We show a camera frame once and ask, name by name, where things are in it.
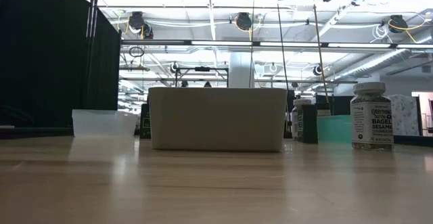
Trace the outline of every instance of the clear plastic container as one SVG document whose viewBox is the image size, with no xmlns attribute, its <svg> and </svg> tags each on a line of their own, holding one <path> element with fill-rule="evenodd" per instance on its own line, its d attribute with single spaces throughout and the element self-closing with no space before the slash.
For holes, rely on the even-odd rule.
<svg viewBox="0 0 433 224">
<path fill-rule="evenodd" d="M 294 140 L 298 140 L 298 110 L 301 105 L 311 105 L 309 99 L 294 99 L 292 110 L 292 137 Z"/>
<path fill-rule="evenodd" d="M 362 150 L 393 150 L 391 100 L 384 96 L 385 83 L 360 83 L 353 87 L 350 102 L 352 147 Z"/>
<path fill-rule="evenodd" d="M 134 136 L 137 116 L 111 110 L 73 110 L 74 136 Z"/>
</svg>

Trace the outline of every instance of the teal container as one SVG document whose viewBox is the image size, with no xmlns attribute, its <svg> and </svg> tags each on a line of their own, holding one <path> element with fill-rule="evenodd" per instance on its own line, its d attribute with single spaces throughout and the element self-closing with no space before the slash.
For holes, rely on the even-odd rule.
<svg viewBox="0 0 433 224">
<path fill-rule="evenodd" d="M 318 117 L 317 136 L 319 141 L 352 143 L 350 115 Z"/>
</svg>

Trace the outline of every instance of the white jar lid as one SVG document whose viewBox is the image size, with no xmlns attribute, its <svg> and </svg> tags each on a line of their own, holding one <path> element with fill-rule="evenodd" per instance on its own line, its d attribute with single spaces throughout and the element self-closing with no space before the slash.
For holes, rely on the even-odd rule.
<svg viewBox="0 0 433 224">
<path fill-rule="evenodd" d="M 366 83 L 359 83 L 356 85 L 353 85 L 353 92 L 359 92 L 359 91 L 378 91 L 384 93 L 386 91 L 385 83 L 383 82 L 366 82 Z"/>
<path fill-rule="evenodd" d="M 299 106 L 299 105 L 311 105 L 311 100 L 310 99 L 294 99 L 293 100 L 293 104 L 295 106 Z"/>
</svg>

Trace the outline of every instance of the white box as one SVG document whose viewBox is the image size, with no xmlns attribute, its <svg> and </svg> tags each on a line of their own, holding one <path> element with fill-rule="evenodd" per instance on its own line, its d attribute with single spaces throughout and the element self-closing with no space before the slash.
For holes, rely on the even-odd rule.
<svg viewBox="0 0 433 224">
<path fill-rule="evenodd" d="M 74 136 L 134 136 L 137 116 L 113 110 L 72 110 Z"/>
</svg>

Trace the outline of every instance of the wooden table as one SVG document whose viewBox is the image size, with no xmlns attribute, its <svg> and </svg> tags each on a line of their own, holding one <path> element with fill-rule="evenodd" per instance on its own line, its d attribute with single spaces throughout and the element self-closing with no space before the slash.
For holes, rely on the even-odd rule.
<svg viewBox="0 0 433 224">
<path fill-rule="evenodd" d="M 433 149 L 282 154 L 138 139 L 0 141 L 0 223 L 433 223 Z"/>
</svg>

